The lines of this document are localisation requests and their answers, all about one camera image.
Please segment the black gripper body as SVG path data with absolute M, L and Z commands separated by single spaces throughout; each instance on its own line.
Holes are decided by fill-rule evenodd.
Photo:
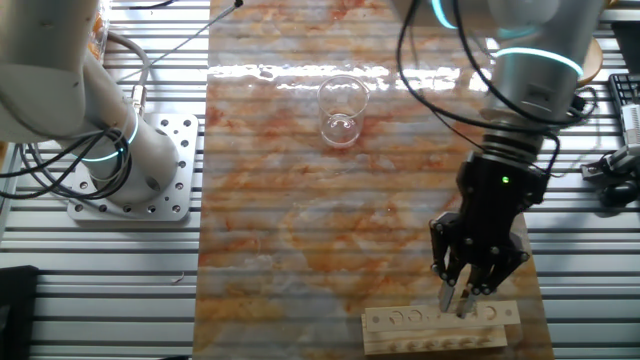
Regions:
M 460 168 L 462 205 L 454 221 L 454 249 L 479 268 L 519 261 L 522 241 L 511 233 L 515 218 L 542 202 L 548 175 L 488 153 L 473 153 Z

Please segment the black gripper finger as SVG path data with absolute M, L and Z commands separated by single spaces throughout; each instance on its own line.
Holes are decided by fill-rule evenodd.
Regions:
M 439 309 L 446 313 L 451 305 L 455 286 L 464 264 L 459 260 L 455 242 L 460 240 L 459 214 L 445 212 L 430 222 L 433 255 L 432 270 L 442 280 Z
M 490 295 L 521 264 L 527 262 L 530 255 L 524 250 L 522 239 L 509 234 L 498 245 L 483 245 L 470 253 L 471 272 L 457 306 L 457 316 L 467 317 L 480 295 Z

